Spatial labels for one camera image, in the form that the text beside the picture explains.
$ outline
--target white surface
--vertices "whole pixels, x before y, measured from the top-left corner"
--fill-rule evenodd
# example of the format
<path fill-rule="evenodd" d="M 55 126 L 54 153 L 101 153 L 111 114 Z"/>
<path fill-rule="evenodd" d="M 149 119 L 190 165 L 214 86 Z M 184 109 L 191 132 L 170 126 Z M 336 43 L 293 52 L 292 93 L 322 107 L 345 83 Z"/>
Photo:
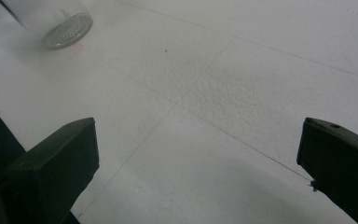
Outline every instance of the white surface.
<path fill-rule="evenodd" d="M 308 181 L 176 107 L 82 223 L 353 223 Z"/>
<path fill-rule="evenodd" d="M 358 75 L 358 1 L 122 1 Z"/>
<path fill-rule="evenodd" d="M 305 117 L 358 133 L 358 1 L 85 2 L 90 32 L 59 51 L 0 8 L 0 116 L 21 144 L 96 119 L 83 223 L 353 223 L 296 151 Z"/>

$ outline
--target gray line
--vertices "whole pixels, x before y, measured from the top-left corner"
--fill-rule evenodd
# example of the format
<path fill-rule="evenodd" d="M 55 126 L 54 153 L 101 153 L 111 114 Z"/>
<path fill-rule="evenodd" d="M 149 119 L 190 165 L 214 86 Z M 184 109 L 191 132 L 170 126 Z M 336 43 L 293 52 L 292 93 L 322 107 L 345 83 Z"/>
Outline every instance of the gray line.
<path fill-rule="evenodd" d="M 119 3 L 122 3 L 122 4 L 126 4 L 126 5 L 129 5 L 129 6 L 132 6 L 132 7 L 138 7 L 138 8 L 141 8 L 141 9 L 143 9 L 143 10 L 150 11 L 150 12 L 153 12 L 153 13 L 156 13 L 156 14 L 159 14 L 159 15 L 161 15 L 161 16 L 166 16 L 166 17 L 169 17 L 169 18 L 172 18 L 172 19 L 175 19 L 175 20 L 179 20 L 179 21 L 183 21 L 183 22 L 186 22 L 186 23 L 189 23 L 189 24 L 192 24 L 192 25 L 196 25 L 196 26 L 202 27 L 202 28 L 204 28 L 204 29 L 211 30 L 211 31 L 214 31 L 214 32 L 223 34 L 223 35 L 229 35 L 229 36 L 232 36 L 232 37 L 241 39 L 241 40 L 243 40 L 243 41 L 249 42 L 249 43 L 251 43 L 251 44 L 255 44 L 255 45 L 260 46 L 260 47 L 272 49 L 272 50 L 278 51 L 278 52 L 280 52 L 280 53 L 283 53 L 283 54 L 286 54 L 286 55 L 290 55 L 290 56 L 295 57 L 295 58 L 298 58 L 298 59 L 305 60 L 305 61 L 310 62 L 310 63 L 316 63 L 316 64 L 319 64 L 319 65 L 326 66 L 326 67 L 329 67 L 329 68 L 332 68 L 332 69 L 336 69 L 336 70 L 338 70 L 338 71 L 340 71 L 340 72 L 347 73 L 347 74 L 349 74 L 349 75 L 358 77 L 358 74 L 356 74 L 356 73 L 353 73 L 353 72 L 350 72 L 350 71 L 347 71 L 347 70 L 344 70 L 344 69 L 341 69 L 341 68 L 337 68 L 337 67 L 334 67 L 334 66 L 332 66 L 332 65 L 325 64 L 325 63 L 319 63 L 319 62 L 316 62 L 316 61 L 314 61 L 314 60 L 311 60 L 311 59 L 308 59 L 308 58 L 305 58 L 305 57 L 302 57 L 302 56 L 298 56 L 298 55 L 293 54 L 293 53 L 289 53 L 289 52 L 283 51 L 283 50 L 281 50 L 281 49 L 275 49 L 275 48 L 273 48 L 273 47 L 270 47 L 270 46 L 267 46 L 267 45 L 264 45 L 264 44 L 255 42 L 255 41 L 253 41 L 253 40 L 245 39 L 245 38 L 243 38 L 243 37 L 236 36 L 236 35 L 234 35 L 234 34 L 226 33 L 226 32 L 220 31 L 220 30 L 215 30 L 215 29 L 213 29 L 213 28 L 211 28 L 211 27 L 207 27 L 207 26 L 204 26 L 204 25 L 200 25 L 200 24 L 197 24 L 197 23 L 192 22 L 192 21 L 186 21 L 186 20 L 183 20 L 183 19 L 180 19 L 180 18 L 176 18 L 176 17 L 174 17 L 174 16 L 167 15 L 167 14 L 164 14 L 164 13 L 161 13 L 161 12 L 157 12 L 157 11 L 155 11 L 155 10 L 151 10 L 151 9 L 148 9 L 148 8 L 145 8 L 145 7 L 139 7 L 139 6 L 136 6 L 135 4 L 132 4 L 132 3 L 123 2 L 122 0 L 115 0 L 115 1 L 117 1 L 117 2 L 119 2 Z"/>
<path fill-rule="evenodd" d="M 142 141 L 141 144 L 139 144 L 139 146 L 133 150 L 133 152 L 130 154 L 130 156 L 124 161 L 124 163 L 117 169 L 117 171 L 112 175 L 112 177 L 107 181 L 107 183 L 105 184 L 105 186 L 103 186 L 103 189 L 101 189 L 101 191 L 98 193 L 97 196 L 95 196 L 95 198 L 91 201 L 91 203 L 89 203 L 89 206 L 87 206 L 87 208 L 84 210 L 84 212 L 82 212 L 77 218 L 80 218 L 81 216 L 83 216 L 83 214 L 85 214 L 89 208 L 95 203 L 95 201 L 98 199 L 98 197 L 103 193 L 103 191 L 106 189 L 106 187 L 110 184 L 110 182 L 112 182 L 113 178 L 118 174 L 118 172 L 121 170 L 121 168 L 124 167 L 124 165 L 129 161 L 129 159 L 132 157 L 133 154 L 135 154 L 136 151 L 138 151 L 138 149 L 141 147 L 141 145 L 147 140 L 147 138 L 149 138 L 150 134 L 155 131 L 157 129 L 157 127 L 159 126 L 159 124 L 165 120 L 165 118 L 173 111 L 173 109 L 175 108 L 175 105 L 167 112 L 167 114 L 162 117 L 162 119 L 158 122 L 158 124 L 147 134 L 146 138 L 144 139 L 144 141 Z"/>

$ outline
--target glass jar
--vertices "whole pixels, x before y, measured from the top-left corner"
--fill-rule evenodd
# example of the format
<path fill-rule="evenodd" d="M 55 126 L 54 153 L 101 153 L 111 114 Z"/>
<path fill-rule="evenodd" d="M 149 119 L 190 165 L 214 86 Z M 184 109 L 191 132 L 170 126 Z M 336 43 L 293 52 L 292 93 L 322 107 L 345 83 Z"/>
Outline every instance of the glass jar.
<path fill-rule="evenodd" d="M 80 0 L 0 0 L 46 49 L 63 49 L 81 39 L 92 18 Z"/>

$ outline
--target clear plastic container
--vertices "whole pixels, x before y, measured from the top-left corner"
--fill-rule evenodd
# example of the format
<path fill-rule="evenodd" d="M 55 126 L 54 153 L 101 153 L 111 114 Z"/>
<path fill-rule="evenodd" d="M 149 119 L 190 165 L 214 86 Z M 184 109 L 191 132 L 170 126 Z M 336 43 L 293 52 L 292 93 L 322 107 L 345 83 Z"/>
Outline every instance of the clear plastic container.
<path fill-rule="evenodd" d="M 90 29 L 92 18 L 80 0 L 0 0 L 46 49 L 73 45 Z"/>

